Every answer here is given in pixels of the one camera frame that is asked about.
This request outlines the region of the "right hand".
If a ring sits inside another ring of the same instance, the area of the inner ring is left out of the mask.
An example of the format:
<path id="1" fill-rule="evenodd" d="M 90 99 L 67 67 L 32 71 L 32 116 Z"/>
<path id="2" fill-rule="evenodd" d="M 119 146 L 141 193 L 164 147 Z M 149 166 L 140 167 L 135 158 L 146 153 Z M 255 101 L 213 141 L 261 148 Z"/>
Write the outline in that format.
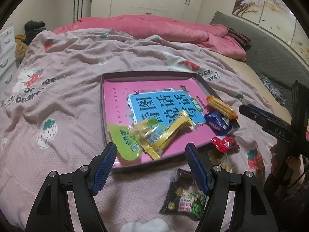
<path id="1" fill-rule="evenodd" d="M 279 146 L 274 145 L 270 149 L 271 152 L 271 172 L 274 173 L 275 169 L 278 167 L 278 152 L 279 152 Z M 301 155 L 298 157 L 290 156 L 286 159 L 286 164 L 288 167 L 294 172 L 301 172 L 301 165 L 302 165 L 302 158 Z"/>

